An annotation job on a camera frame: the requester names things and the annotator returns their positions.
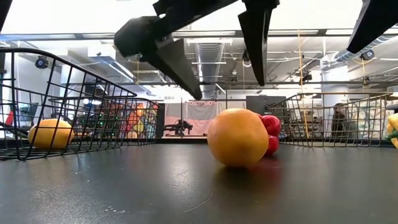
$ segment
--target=red object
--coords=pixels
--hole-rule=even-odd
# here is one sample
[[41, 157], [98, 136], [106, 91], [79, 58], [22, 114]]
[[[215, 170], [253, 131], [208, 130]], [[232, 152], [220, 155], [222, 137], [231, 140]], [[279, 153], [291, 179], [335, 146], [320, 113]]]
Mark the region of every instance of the red object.
[[279, 138], [277, 136], [268, 136], [268, 149], [265, 156], [271, 156], [279, 148]]
[[280, 133], [280, 121], [273, 115], [264, 115], [261, 117], [261, 121], [266, 127], [268, 135], [279, 137]]
[[10, 113], [8, 114], [7, 120], [6, 120], [6, 124], [12, 125], [13, 119], [14, 119], [14, 113], [12, 111], [10, 111]]

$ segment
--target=red fruit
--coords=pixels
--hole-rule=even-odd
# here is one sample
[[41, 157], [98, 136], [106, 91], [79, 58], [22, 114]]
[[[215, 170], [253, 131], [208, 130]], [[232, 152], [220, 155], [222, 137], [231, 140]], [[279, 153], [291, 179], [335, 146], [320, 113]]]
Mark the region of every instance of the red fruit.
[[261, 117], [261, 121], [266, 127], [268, 135], [279, 136], [280, 133], [280, 121], [273, 115], [264, 115]]
[[279, 139], [277, 136], [268, 136], [268, 149], [265, 156], [271, 156], [279, 148]]

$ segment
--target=ceiling light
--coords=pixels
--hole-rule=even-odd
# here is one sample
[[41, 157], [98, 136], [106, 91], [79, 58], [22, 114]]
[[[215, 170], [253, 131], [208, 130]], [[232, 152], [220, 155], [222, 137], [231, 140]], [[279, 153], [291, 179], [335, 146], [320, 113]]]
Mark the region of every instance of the ceiling light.
[[125, 66], [121, 65], [119, 62], [114, 61], [116, 65], [118, 65], [124, 72], [126, 72], [131, 78], [134, 78], [134, 74], [130, 72], [130, 70], [126, 69]]
[[195, 38], [187, 39], [187, 44], [204, 44], [204, 43], [220, 43], [220, 44], [232, 44], [232, 39], [221, 39], [221, 38]]
[[292, 52], [267, 52], [267, 54], [291, 54]]
[[322, 52], [321, 52], [321, 51], [314, 51], [314, 50], [311, 51], [311, 50], [310, 50], [310, 51], [302, 51], [301, 54], [322, 54]]
[[384, 34], [398, 34], [398, 28], [388, 29]]
[[124, 76], [125, 78], [127, 78], [128, 80], [130, 80], [130, 82], [134, 83], [134, 80], [129, 77], [128, 75], [124, 74], [123, 72], [119, 71], [119, 69], [117, 69], [115, 66], [108, 64], [111, 68], [113, 68], [113, 70], [117, 71], [120, 75]]
[[269, 35], [297, 35], [300, 31], [300, 34], [317, 34], [318, 30], [270, 30], [268, 31]]
[[52, 39], [76, 39], [73, 34], [4, 34], [1, 36], [2, 40], [12, 41], [12, 40], [52, 40]]
[[[84, 99], [84, 100], [83, 100], [83, 103], [87, 105], [87, 104], [90, 103], [90, 101], [89, 101], [88, 99]], [[91, 101], [91, 104], [92, 104], [92, 105], [100, 105], [101, 103], [102, 103], [102, 102], [100, 102], [100, 101], [98, 101], [98, 100], [92, 100], [92, 101]]]
[[224, 89], [222, 89], [222, 87], [221, 87], [219, 84], [216, 83], [216, 86], [217, 86], [224, 94], [226, 94], [226, 91], [225, 91]]
[[134, 70], [134, 73], [159, 73], [159, 70]]
[[235, 31], [176, 31], [172, 37], [196, 37], [196, 36], [231, 36], [235, 35]]
[[398, 61], [398, 58], [380, 58], [380, 60], [386, 60], [386, 61]]
[[387, 72], [394, 71], [394, 70], [396, 70], [397, 68], [398, 68], [398, 67], [395, 67], [395, 68], [389, 69], [389, 70], [387, 70], [387, 71], [385, 71], [385, 72], [383, 72], [383, 73], [387, 73]]
[[251, 62], [245, 62], [244, 60], [242, 61], [242, 65], [245, 66], [246, 68], [249, 68], [251, 66]]
[[108, 94], [108, 92], [104, 89], [104, 87], [102, 87], [101, 85], [97, 85], [98, 87], [100, 87], [102, 89], [102, 91], [105, 92], [105, 94]]
[[84, 38], [89, 39], [107, 39], [107, 38], [114, 38], [114, 34], [112, 33], [104, 33], [104, 34], [83, 34]]
[[326, 35], [351, 35], [353, 31], [353, 29], [329, 29]]
[[10, 47], [10, 45], [3, 41], [0, 41], [0, 47]]
[[299, 58], [298, 57], [297, 58], [267, 58], [267, 61], [286, 61], [286, 62], [289, 62], [291, 60], [296, 60], [296, 59], [299, 59]]
[[226, 65], [226, 62], [192, 62], [192, 65]]

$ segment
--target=yellow fruit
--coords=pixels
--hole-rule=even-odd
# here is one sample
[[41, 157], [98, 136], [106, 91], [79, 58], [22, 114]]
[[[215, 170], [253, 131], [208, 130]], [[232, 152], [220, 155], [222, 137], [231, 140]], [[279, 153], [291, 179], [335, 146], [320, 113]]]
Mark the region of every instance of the yellow fruit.
[[226, 166], [249, 167], [268, 148], [268, 133], [256, 113], [228, 109], [210, 123], [207, 142], [216, 160]]
[[[33, 146], [39, 149], [43, 150], [61, 150], [65, 149], [67, 146], [67, 143], [70, 143], [74, 136], [74, 132], [72, 130], [72, 133], [70, 133], [70, 130], [72, 126], [70, 126], [69, 123], [66, 121], [59, 121], [58, 123], [58, 128], [55, 131], [55, 127], [57, 125], [57, 119], [45, 119], [42, 120], [39, 124], [39, 128], [37, 130], [36, 137], [33, 142]], [[28, 134], [28, 140], [30, 143], [32, 143], [33, 136], [35, 134], [36, 130], [36, 125], [33, 126]], [[54, 137], [54, 142], [51, 146], [51, 141], [53, 138], [55, 132], [55, 137]]]
[[[394, 130], [394, 128], [391, 126], [391, 124], [387, 124], [387, 134], [392, 134], [393, 130]], [[396, 149], [398, 149], [398, 139], [392, 138], [391, 142], [396, 147]]]

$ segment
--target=security camera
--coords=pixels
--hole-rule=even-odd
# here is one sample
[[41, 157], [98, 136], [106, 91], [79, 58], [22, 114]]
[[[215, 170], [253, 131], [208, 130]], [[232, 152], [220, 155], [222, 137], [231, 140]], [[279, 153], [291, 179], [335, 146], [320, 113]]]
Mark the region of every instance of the security camera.
[[45, 69], [49, 67], [49, 61], [46, 56], [39, 56], [35, 63], [36, 68]]
[[251, 61], [249, 58], [249, 53], [247, 49], [244, 49], [243, 55], [242, 55], [242, 60], [243, 60], [243, 66], [245, 67], [250, 67], [251, 66]]
[[373, 50], [368, 50], [367, 52], [361, 54], [361, 56], [359, 56], [360, 59], [362, 60], [372, 60], [374, 58], [374, 51]]

